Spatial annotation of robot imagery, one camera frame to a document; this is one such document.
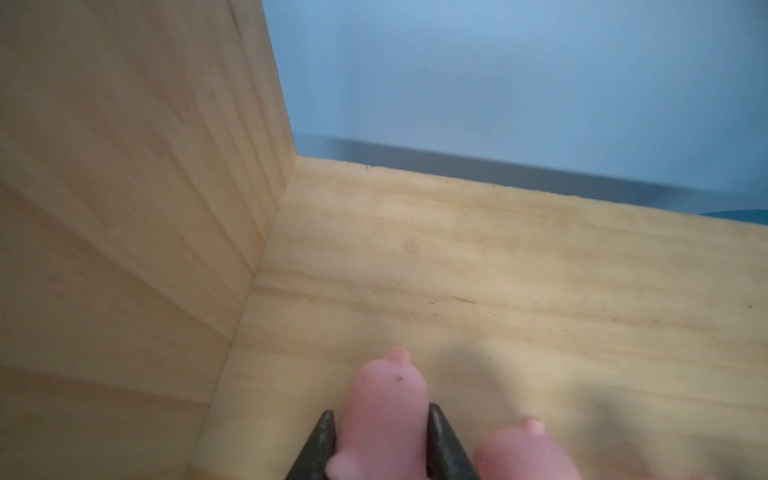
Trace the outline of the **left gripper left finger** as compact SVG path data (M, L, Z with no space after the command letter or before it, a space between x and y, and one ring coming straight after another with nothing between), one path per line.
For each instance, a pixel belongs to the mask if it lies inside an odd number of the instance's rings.
M335 453L335 415L325 410L289 469L286 480L325 480L326 465Z

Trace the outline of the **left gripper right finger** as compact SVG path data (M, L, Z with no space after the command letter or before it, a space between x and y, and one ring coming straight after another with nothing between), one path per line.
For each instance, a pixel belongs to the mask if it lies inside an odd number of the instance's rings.
M426 469L433 480L480 479L443 410L435 403L428 410Z

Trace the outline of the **pink toy pig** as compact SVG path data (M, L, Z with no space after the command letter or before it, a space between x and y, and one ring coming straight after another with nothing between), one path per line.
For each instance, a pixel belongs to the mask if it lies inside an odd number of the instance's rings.
M425 479L429 393L410 353L393 348L354 376L325 467L329 479Z
M483 480L581 479L571 455L533 416L487 438L476 449L475 463Z

